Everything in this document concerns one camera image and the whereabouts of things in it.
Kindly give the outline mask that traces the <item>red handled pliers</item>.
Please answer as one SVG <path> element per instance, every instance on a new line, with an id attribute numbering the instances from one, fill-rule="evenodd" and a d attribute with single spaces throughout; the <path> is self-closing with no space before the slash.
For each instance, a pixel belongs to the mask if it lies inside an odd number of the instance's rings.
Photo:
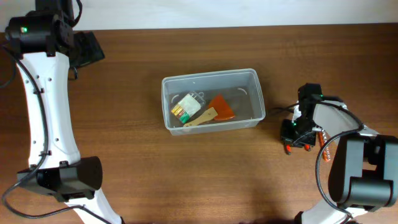
<path id="1" fill-rule="evenodd" d="M 308 145 L 308 144 L 305 144 L 302 147 L 295 147 L 293 145 L 284 144 L 284 151 L 287 155 L 291 155 L 293 151 L 296 151 L 299 149 L 310 152 L 312 150 L 312 147 L 311 147 L 311 145 Z"/>

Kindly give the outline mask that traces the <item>orange scraper wooden handle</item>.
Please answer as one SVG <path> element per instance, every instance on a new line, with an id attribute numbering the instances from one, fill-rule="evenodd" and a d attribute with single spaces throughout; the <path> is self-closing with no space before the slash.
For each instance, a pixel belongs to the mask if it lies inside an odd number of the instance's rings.
<path id="1" fill-rule="evenodd" d="M 235 117 L 235 114 L 229 104 L 226 102 L 223 95 L 217 95 L 214 97 L 208 109 L 204 111 L 197 119 L 184 124 L 184 127 L 198 126 L 199 124 L 215 120 L 215 121 L 226 121 Z"/>

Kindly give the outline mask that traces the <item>clear plastic container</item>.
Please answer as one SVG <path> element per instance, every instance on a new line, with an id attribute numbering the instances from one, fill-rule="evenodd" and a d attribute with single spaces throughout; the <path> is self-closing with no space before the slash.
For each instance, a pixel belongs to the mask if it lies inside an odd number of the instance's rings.
<path id="1" fill-rule="evenodd" d="M 250 128 L 266 117 L 251 68 L 164 78 L 162 111 L 173 136 Z"/>

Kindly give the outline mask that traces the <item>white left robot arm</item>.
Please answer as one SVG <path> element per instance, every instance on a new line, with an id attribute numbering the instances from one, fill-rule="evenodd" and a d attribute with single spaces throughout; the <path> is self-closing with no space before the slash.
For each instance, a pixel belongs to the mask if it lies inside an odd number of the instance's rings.
<path id="1" fill-rule="evenodd" d="M 53 197 L 85 223 L 122 223 L 101 185 L 98 157 L 81 157 L 72 130 L 68 74 L 104 59 L 92 32 L 74 32 L 80 1 L 36 0 L 34 10 L 12 17 L 4 51 L 24 83 L 30 127 L 28 168 L 15 188 Z"/>

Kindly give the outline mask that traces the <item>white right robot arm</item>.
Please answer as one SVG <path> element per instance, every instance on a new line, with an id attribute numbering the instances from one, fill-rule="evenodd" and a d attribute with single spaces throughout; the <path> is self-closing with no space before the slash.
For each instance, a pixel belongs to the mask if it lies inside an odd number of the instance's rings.
<path id="1" fill-rule="evenodd" d="M 397 202 L 396 137 L 368 128 L 319 84 L 301 86 L 298 101 L 286 110 L 294 115 L 280 129 L 285 152 L 321 145 L 315 179 L 322 200 L 299 212 L 295 223 L 354 223 L 357 216 Z"/>

